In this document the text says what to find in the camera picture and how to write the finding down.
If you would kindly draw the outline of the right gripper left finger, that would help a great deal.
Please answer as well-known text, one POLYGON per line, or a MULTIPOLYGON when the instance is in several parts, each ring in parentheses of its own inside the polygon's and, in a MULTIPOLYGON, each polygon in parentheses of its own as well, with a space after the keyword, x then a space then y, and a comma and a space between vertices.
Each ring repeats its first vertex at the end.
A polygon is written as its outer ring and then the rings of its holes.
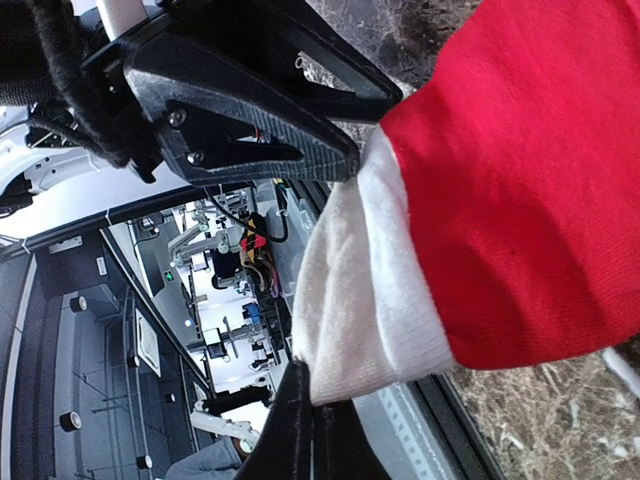
POLYGON ((309 479, 312 433, 309 371, 303 363, 291 362, 285 368, 256 447, 235 478, 309 479))

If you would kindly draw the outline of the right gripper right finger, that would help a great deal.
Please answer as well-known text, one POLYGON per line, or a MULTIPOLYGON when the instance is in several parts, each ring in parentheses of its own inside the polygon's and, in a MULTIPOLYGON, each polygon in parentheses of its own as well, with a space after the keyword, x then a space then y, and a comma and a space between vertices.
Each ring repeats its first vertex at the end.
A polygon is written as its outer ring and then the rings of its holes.
POLYGON ((351 400, 314 408, 314 478, 389 480, 351 400))

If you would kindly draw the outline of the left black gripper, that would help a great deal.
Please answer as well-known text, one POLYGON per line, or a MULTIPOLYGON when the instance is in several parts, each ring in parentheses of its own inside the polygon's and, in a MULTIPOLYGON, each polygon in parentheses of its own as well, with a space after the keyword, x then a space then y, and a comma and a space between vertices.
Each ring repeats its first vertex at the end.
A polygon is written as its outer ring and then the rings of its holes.
POLYGON ((138 116, 120 122, 81 69, 84 45, 69 1, 1 3, 1 104, 20 107, 61 100, 73 110, 77 130, 38 117, 29 124, 61 134, 107 160, 131 167, 145 183, 161 162, 138 116))

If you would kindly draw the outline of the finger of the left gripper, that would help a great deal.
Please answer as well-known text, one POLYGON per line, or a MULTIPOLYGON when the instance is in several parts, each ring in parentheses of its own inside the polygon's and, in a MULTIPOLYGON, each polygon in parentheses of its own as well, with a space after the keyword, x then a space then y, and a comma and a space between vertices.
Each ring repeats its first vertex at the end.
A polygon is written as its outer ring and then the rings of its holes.
POLYGON ((341 129, 195 41, 155 37, 127 56, 124 74, 163 159, 192 185, 343 182, 360 168, 341 129))
POLYGON ((174 1, 171 30, 330 119, 376 123, 400 88, 305 1, 174 1))

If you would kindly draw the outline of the red and beige sock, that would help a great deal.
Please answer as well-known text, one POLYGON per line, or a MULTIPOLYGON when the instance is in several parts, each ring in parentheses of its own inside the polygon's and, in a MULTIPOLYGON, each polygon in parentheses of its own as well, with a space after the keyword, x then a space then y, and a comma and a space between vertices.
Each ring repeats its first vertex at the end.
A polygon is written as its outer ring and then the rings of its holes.
POLYGON ((292 320, 316 405, 636 335, 638 3, 481 3, 333 188, 292 320))

